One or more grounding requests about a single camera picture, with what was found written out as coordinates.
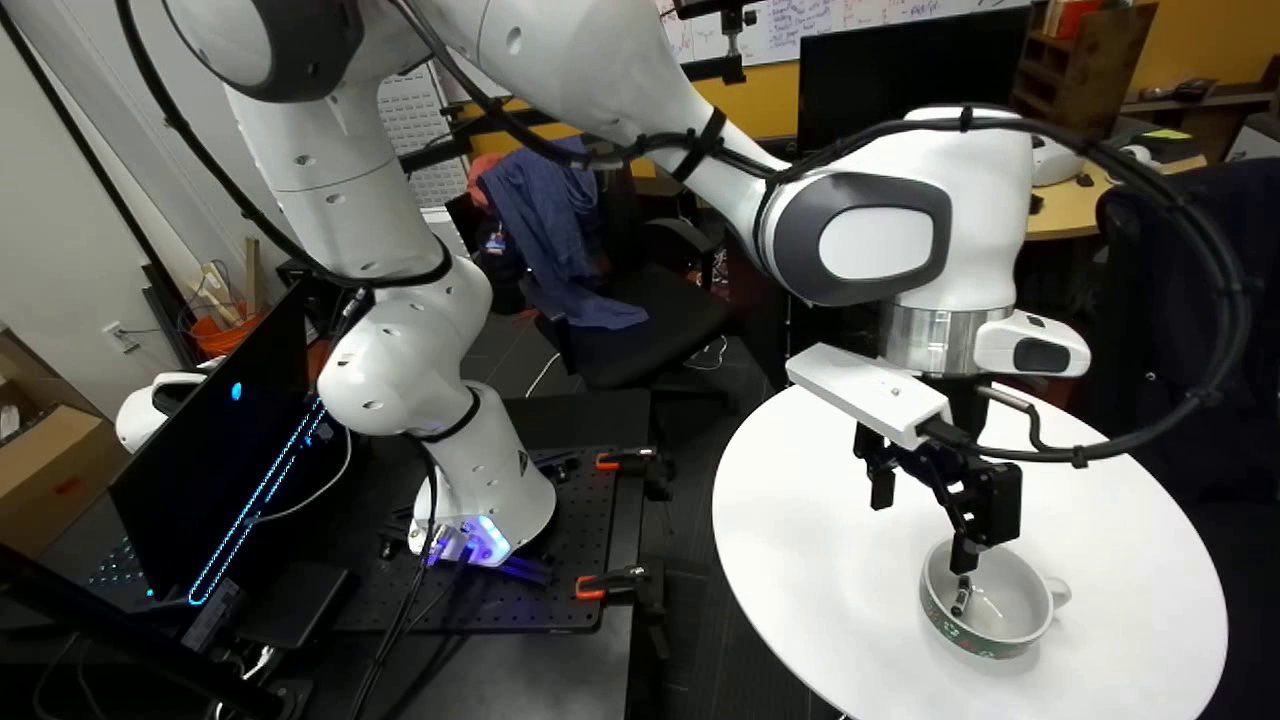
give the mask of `monitor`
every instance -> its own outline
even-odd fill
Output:
[[[163,598],[208,598],[316,414],[302,300],[302,289],[288,291],[110,482],[139,570]]]
[[[1006,102],[1033,6],[800,39],[800,151],[922,102]]]

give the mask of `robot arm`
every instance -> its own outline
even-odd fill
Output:
[[[439,31],[536,107],[603,136],[690,132],[784,172],[683,79],[646,0],[169,0],[189,46],[229,82],[241,132],[296,240],[327,273],[401,279],[334,344],[319,395],[352,431],[420,436],[439,494],[420,491],[410,543],[505,562],[556,508],[497,391],[460,378],[489,316],[462,248],[439,242],[376,117],[376,82],[420,64]],[[690,149],[651,149],[702,195],[749,254],[809,305],[897,300],[888,360],[922,375],[1084,373],[1084,344],[1006,316],[1028,212],[1033,141],[903,132],[778,189]]]

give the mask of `cable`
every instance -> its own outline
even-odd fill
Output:
[[[302,494],[302,500],[296,500],[296,502],[288,502],[281,512],[265,512],[254,522],[277,522],[277,518],[288,518],[288,516],[319,502],[347,474],[352,455],[357,455],[357,436],[347,426],[338,426],[338,431],[344,431],[344,465],[312,494]]]
[[[460,614],[460,598],[462,598],[462,589],[467,589],[467,558],[460,558],[454,562],[454,570],[452,570],[452,585],[448,585],[448,604],[445,604],[445,610],[439,610],[439,626],[452,626],[452,623],[460,623],[462,614]],[[397,697],[397,702],[389,707],[389,715],[401,715],[402,707],[406,707],[406,698],[415,697],[415,690],[424,690],[445,667],[448,667],[448,658],[467,643],[472,637],[467,631],[452,631],[452,637],[445,637],[434,649],[431,649],[431,657],[424,658],[424,667],[402,682],[402,690]]]
[[[439,518],[439,488],[434,488],[434,461],[431,453],[415,441],[415,436],[402,436],[406,447],[420,455],[420,465],[426,468],[426,488],[431,488],[431,512],[426,512],[426,546],[424,546],[424,566],[415,577],[415,585],[406,585],[406,591],[401,596],[401,606],[393,614],[393,623],[385,626],[380,643],[371,649],[364,671],[361,671],[361,687],[357,687],[357,702],[352,702],[352,720],[361,720],[368,711],[368,697],[376,687],[376,677],[389,667],[402,626],[406,626],[406,606],[415,604],[415,596],[426,589],[426,570],[431,570],[431,539],[434,539],[434,518]]]
[[[41,679],[36,679],[36,687],[33,687],[33,715],[36,715],[36,720],[54,720],[54,715],[44,707],[44,690],[46,690],[52,671],[77,651],[77,643],[81,643],[81,631],[69,637],[69,641],[54,649],[52,663],[44,663],[44,671],[41,671]]]
[[[134,240],[134,248],[147,254],[147,263],[156,268],[163,291],[174,291],[172,276],[163,273],[160,253],[153,248],[144,225],[134,218],[134,212],[128,209],[128,198],[118,195],[118,189],[110,185],[102,160],[92,151],[85,126],[77,123],[77,117],[69,112],[69,98],[52,86],[46,67],[36,59],[33,45],[20,36],[20,27],[13,25],[13,15],[0,6],[0,27],[13,39],[17,56],[24,59],[24,67],[33,71],[33,79],[41,82],[41,95],[46,98],[46,107],[54,112],[54,118],[69,126],[70,144],[81,149],[85,164],[92,168],[97,185],[102,189],[102,195],[110,198],[114,217],[122,218],[128,236]]]
[[[402,25],[426,45],[431,59],[467,92],[472,102],[480,102],[480,112],[489,118],[497,118],[505,132],[511,132],[525,149],[556,160],[556,164],[575,164],[575,168],[615,168],[615,164],[627,164],[651,149],[697,149],[697,136],[690,132],[656,132],[656,136],[640,136],[633,149],[618,149],[618,151],[567,151],[544,136],[536,136],[527,123],[519,123],[515,117],[509,117],[500,107],[500,98],[492,98],[454,59],[452,59],[452,46],[439,39],[439,31],[420,18],[406,0],[389,0]]]
[[[163,123],[189,144],[189,151],[198,160],[198,168],[233,195],[233,203],[244,212],[244,218],[251,218],[268,242],[277,242],[288,258],[302,263],[312,276],[327,279],[327,284],[338,284],[338,289],[406,289],[406,284],[434,284],[439,276],[448,276],[452,268],[452,253],[439,242],[439,263],[426,268],[426,273],[415,273],[415,276],[338,276],[323,263],[316,263],[292,236],[285,236],[247,195],[244,189],[217,164],[217,155],[198,144],[198,136],[193,132],[189,117],[174,107],[172,92],[163,86],[163,77],[156,71],[153,64],[153,51],[134,27],[134,15],[131,15],[131,0],[114,0],[114,15],[118,15],[118,27],[122,27],[122,45],[128,45],[128,56],[134,64],[134,71],[144,77],[153,98],[160,102],[163,112]]]
[[[546,373],[556,367],[556,360],[558,360],[558,353],[550,353],[550,357],[544,360],[544,367],[531,375],[531,384],[527,384],[519,395],[531,395],[531,391],[546,378]]]
[[[745,155],[745,151],[732,151],[723,149],[723,141],[712,141],[702,149],[702,141],[687,126],[687,132],[651,132],[651,136],[640,136],[633,149],[622,151],[567,151],[544,136],[536,136],[531,126],[525,126],[519,118],[511,118],[492,95],[482,95],[482,86],[452,59],[448,45],[434,36],[431,25],[424,25],[406,0],[389,0],[402,25],[431,46],[434,64],[482,107],[482,117],[492,117],[500,126],[509,126],[525,149],[546,155],[546,160],[558,160],[558,164],[580,164],[580,168],[598,168],[598,164],[627,164],[651,149],[683,149],[683,151],[702,151],[729,168],[741,168],[756,181],[768,185],[765,192],[765,203],[756,212],[756,233],[760,233],[760,218],[765,218],[765,209],[768,198],[776,195],[778,185],[791,185],[791,181],[805,181],[809,172],[822,168],[826,160],[834,155],[847,155],[856,151],[860,144],[870,144],[878,136],[890,136],[890,132],[1034,132],[1034,136],[1050,136],[1084,155],[1091,155],[1097,164],[1103,164],[1112,174],[1127,181],[1139,195],[1154,198],[1159,209],[1168,209],[1177,217],[1177,225],[1184,228],[1184,236],[1191,236],[1203,268],[1212,273],[1214,289],[1219,289],[1219,313],[1214,313],[1214,348],[1212,348],[1212,362],[1199,378],[1199,389],[1191,389],[1163,420],[1150,420],[1146,426],[1139,431],[1124,431],[1114,441],[1103,441],[1103,442],[1084,442],[1084,447],[1048,447],[1038,442],[1034,453],[1014,453],[1014,447],[983,447],[977,442],[972,436],[954,431],[954,426],[941,426],[930,424],[935,441],[941,442],[953,442],[953,447],[964,447],[964,453],[977,453],[977,455],[999,455],[999,461],[1050,461],[1050,465],[1088,465],[1088,461],[1103,461],[1103,455],[1121,455],[1121,453],[1131,453],[1131,447],[1144,447],[1150,442],[1154,436],[1163,436],[1168,426],[1177,426],[1184,414],[1191,414],[1194,406],[1203,406],[1203,400],[1226,378],[1226,373],[1240,362],[1243,348],[1248,348],[1248,327],[1250,327],[1250,305],[1248,305],[1248,291],[1243,291],[1243,273],[1240,273],[1240,258],[1236,253],[1226,248],[1226,240],[1214,233],[1214,225],[1194,212],[1170,185],[1163,185],[1159,174],[1135,168],[1131,160],[1124,160],[1121,151],[1097,144],[1097,141],[1084,141],[1084,136],[1072,136],[1072,132],[1061,132],[1050,123],[1038,123],[1038,118],[997,118],[997,117],[972,117],[972,107],[961,112],[961,118],[890,118],[890,123],[875,123],[852,141],[838,141],[822,151],[813,151],[805,155],[800,164],[776,172],[776,168],[765,168],[760,160]],[[292,258],[307,263],[316,276],[333,279],[333,284],[344,284],[344,289],[402,289],[402,284],[426,284],[426,279],[439,279],[448,268],[431,268],[424,276],[393,276],[393,279],[352,279],[352,276],[334,276],[327,273],[323,263],[316,263],[298,242],[292,242],[241,189],[236,181],[211,160],[211,151],[196,141],[196,132],[189,126],[189,118],[180,117],[180,107],[172,102],[156,64],[147,59],[147,46],[134,31],[134,18],[131,18],[131,0],[114,0],[114,15],[118,15],[118,27],[122,27],[122,39],[128,39],[128,51],[147,82],[147,92],[156,95],[156,102],[163,107],[163,118],[183,136],[183,144],[196,151],[196,160],[221,181],[221,189],[241,203],[241,212],[265,228],[265,236]]]
[[[88,651],[92,651],[92,641],[85,641],[85,651],[77,657],[77,682],[81,682],[81,697],[88,702],[88,715],[92,720],[108,720],[108,711],[102,711],[102,702],[97,702],[97,690],[92,690],[88,671],[85,671]]]

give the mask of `shelf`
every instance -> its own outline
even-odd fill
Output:
[[[1260,86],[1248,86],[1248,92],[1212,92],[1203,95],[1199,102],[1184,102],[1184,98],[1135,98],[1135,102],[1124,102],[1121,112],[1124,117],[1154,117],[1154,112],[1199,112],[1199,107],[1268,107],[1276,92],[1260,92]]]
[[[1022,86],[1013,86],[1013,98],[1014,98],[1014,102],[1028,102],[1028,107],[1038,112],[1038,117],[1050,117],[1050,102],[1038,98],[1038,95],[1033,95],[1033,92],[1022,92]]]
[[[1018,64],[1018,71],[1022,71],[1022,77],[1034,77],[1038,82],[1061,82],[1061,79],[1064,79],[1064,71],[1042,67],[1042,64]]]
[[[1028,31],[1028,45],[1042,45],[1042,46],[1050,46],[1050,51],[1061,51],[1061,56],[1072,56],[1072,45],[1064,45],[1064,39],[1056,39],[1056,36],[1042,36],[1042,31]]]

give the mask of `wire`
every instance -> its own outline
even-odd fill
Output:
[[[1226,240],[1214,233],[1214,225],[1194,212],[1170,185],[1163,185],[1154,172],[1146,168],[1135,168],[1135,160],[1103,149],[1103,144],[1091,144],[1084,136],[1072,136],[1072,132],[1061,132],[1050,123],[1034,123],[1034,118],[997,118],[997,117],[972,117],[972,107],[961,112],[961,118],[890,118],[890,123],[875,123],[852,141],[838,141],[822,151],[813,151],[805,155],[800,164],[791,168],[765,168],[760,160],[745,155],[745,151],[732,151],[723,149],[723,141],[712,141],[702,144],[690,126],[687,132],[651,132],[651,136],[640,136],[633,149],[618,149],[618,151],[567,151],[544,136],[536,136],[531,126],[525,126],[515,117],[509,117],[492,95],[482,95],[482,86],[454,64],[454,56],[448,51],[448,45],[434,36],[431,25],[424,25],[406,0],[389,0],[402,25],[431,46],[434,64],[482,107],[482,117],[492,117],[500,126],[509,126],[525,149],[546,155],[546,160],[558,160],[558,164],[580,164],[580,168],[598,168],[598,164],[627,164],[651,149],[702,149],[702,155],[729,164],[729,168],[741,168],[756,181],[768,185],[765,198],[760,198],[760,212],[756,212],[756,233],[760,233],[760,218],[765,218],[765,209],[770,203],[770,195],[778,192],[778,185],[791,185],[791,181],[805,181],[809,172],[822,168],[826,160],[834,155],[847,155],[878,136],[890,136],[890,132],[991,132],[991,126],[1004,126],[1004,132],[1034,132],[1034,136],[1050,136],[1091,160],[1101,160],[1112,174],[1127,181],[1139,195],[1163,203],[1177,225],[1184,228],[1184,236],[1191,236],[1203,268],[1212,273],[1214,289],[1219,289],[1219,331],[1214,331],[1214,353],[1212,353],[1212,362],[1199,378],[1199,389],[1191,389],[1163,420],[1139,426],[1139,431],[1124,431],[1114,441],[1103,441],[1103,442],[1084,442],[1084,447],[1034,447],[1034,453],[1018,453],[1018,447],[983,447],[977,442],[972,436],[954,431],[954,426],[935,426],[935,441],[941,442],[953,442],[953,447],[966,447],[977,455],[999,455],[999,461],[1050,461],[1050,465],[1088,465],[1088,461],[1103,461],[1103,455],[1121,455],[1121,453],[1131,453],[1131,447],[1144,447],[1150,442],[1154,436],[1170,431],[1184,414],[1191,414],[1194,406],[1203,406],[1203,400],[1212,391],[1219,391],[1219,384],[1226,378],[1226,373],[1240,362],[1243,348],[1248,348],[1248,327],[1250,327],[1250,305],[1248,305],[1248,291],[1243,291],[1243,273],[1240,273],[1240,258],[1236,253],[1226,248]],[[434,273],[424,273],[424,276],[397,276],[397,279],[352,279],[352,276],[334,276],[327,273],[323,263],[316,263],[298,242],[292,242],[241,189],[236,181],[211,160],[211,151],[196,141],[196,132],[189,126],[189,118],[180,117],[180,107],[172,102],[139,31],[134,31],[134,15],[131,15],[131,0],[114,0],[114,15],[118,15],[118,27],[122,27],[122,39],[128,39],[128,51],[131,59],[139,64],[139,77],[147,82],[147,92],[156,95],[156,102],[163,107],[163,118],[183,136],[183,144],[196,151],[196,160],[221,181],[221,189],[241,203],[241,212],[265,228],[265,236],[292,258],[307,263],[316,276],[333,279],[333,284],[344,284],[344,289],[402,289],[402,284],[426,284],[426,279],[439,279],[448,268],[448,253],[439,258]]]
[[[108,711],[102,711],[102,702],[97,702],[97,690],[92,690],[88,671],[85,671],[88,651],[92,651],[92,641],[85,641],[85,651],[77,657],[77,682],[81,682],[81,697],[88,702],[88,715],[92,720],[108,720]]]
[[[531,375],[531,384],[525,389],[525,395],[531,395],[531,391],[546,378],[546,373],[556,367],[556,360],[558,360],[558,353],[550,353],[550,357],[544,360],[544,367]]]
[[[633,149],[615,149],[615,151],[572,151],[558,149],[544,136],[536,136],[527,123],[519,123],[511,112],[500,107],[500,98],[492,98],[452,56],[452,46],[439,39],[439,31],[415,15],[415,6],[406,6],[406,0],[389,0],[402,25],[426,45],[431,59],[472,95],[472,102],[480,102],[480,112],[489,118],[497,118],[505,132],[511,132],[525,149],[556,160],[556,164],[575,164],[575,168],[618,168],[651,149],[697,149],[697,132],[656,132],[656,136],[640,136]]]
[[[472,562],[467,558],[460,558],[454,562],[454,577],[452,577],[452,585],[448,585],[448,604],[445,604],[445,610],[439,610],[439,626],[452,626],[452,623],[460,623],[462,614],[460,614],[460,598],[462,598],[462,570],[467,570]],[[415,697],[415,690],[424,690],[445,667],[448,667],[448,658],[467,643],[472,637],[467,631],[452,631],[452,637],[445,637],[434,649],[431,649],[431,657],[424,658],[424,667],[402,682],[402,690],[397,697],[397,702],[389,707],[389,715],[401,715],[402,707],[406,707],[406,698]]]
[[[69,641],[54,649],[52,663],[44,663],[44,671],[41,671],[41,679],[36,679],[36,687],[33,687],[33,715],[36,715],[36,720],[54,720],[54,715],[44,707],[44,690],[46,690],[52,671],[77,651],[77,643],[81,643],[81,631],[69,637]]]
[[[296,500],[296,502],[288,502],[288,508],[281,508],[281,512],[265,512],[254,522],[277,522],[277,518],[288,518],[288,516],[319,502],[319,500],[347,474],[352,455],[357,455],[357,441],[352,441],[347,426],[338,426],[338,431],[344,431],[344,465],[338,465],[312,494],[302,494],[302,500]]]
[[[323,263],[316,263],[292,236],[285,236],[247,195],[244,189],[217,164],[217,155],[198,144],[198,136],[193,132],[189,117],[174,107],[172,92],[163,86],[163,77],[156,71],[153,64],[153,51],[134,27],[134,15],[131,15],[131,0],[114,0],[114,15],[118,15],[118,27],[122,27],[122,45],[128,45],[128,56],[134,64],[134,71],[144,77],[153,98],[160,102],[163,112],[163,123],[189,144],[189,151],[198,160],[198,168],[233,195],[233,203],[244,212],[244,218],[251,218],[268,242],[277,242],[288,258],[302,263],[312,276],[327,279],[327,284],[338,284],[338,289],[406,289],[406,284],[431,284],[439,279],[448,268],[452,268],[452,254],[448,248],[439,242],[439,263],[426,268],[426,273],[415,273],[415,276],[338,276]]]
[[[426,546],[424,546],[424,566],[415,577],[415,585],[401,596],[397,604],[397,614],[393,623],[385,626],[380,643],[371,649],[364,671],[361,671],[361,687],[357,687],[357,702],[352,702],[352,720],[361,720],[368,711],[368,697],[376,687],[376,677],[389,667],[402,626],[406,626],[406,606],[415,604],[415,596],[426,589],[426,570],[431,570],[431,539],[434,539],[434,518],[439,518],[439,488],[434,488],[434,461],[431,453],[415,441],[415,436],[402,436],[406,447],[420,455],[420,465],[426,468],[426,488],[431,488],[431,512],[426,512]]]

